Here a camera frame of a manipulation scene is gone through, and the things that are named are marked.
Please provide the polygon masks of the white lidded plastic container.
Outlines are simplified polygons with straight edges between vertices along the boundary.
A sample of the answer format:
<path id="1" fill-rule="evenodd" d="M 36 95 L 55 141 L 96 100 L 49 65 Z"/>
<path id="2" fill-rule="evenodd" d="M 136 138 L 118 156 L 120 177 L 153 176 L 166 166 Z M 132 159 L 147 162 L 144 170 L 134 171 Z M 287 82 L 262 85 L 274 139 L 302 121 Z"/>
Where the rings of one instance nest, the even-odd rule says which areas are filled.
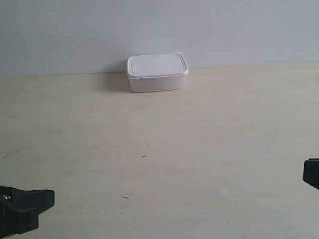
<path id="1" fill-rule="evenodd" d="M 188 75 L 188 65 L 177 53 L 131 56 L 127 60 L 127 76 L 136 93 L 182 89 Z"/>

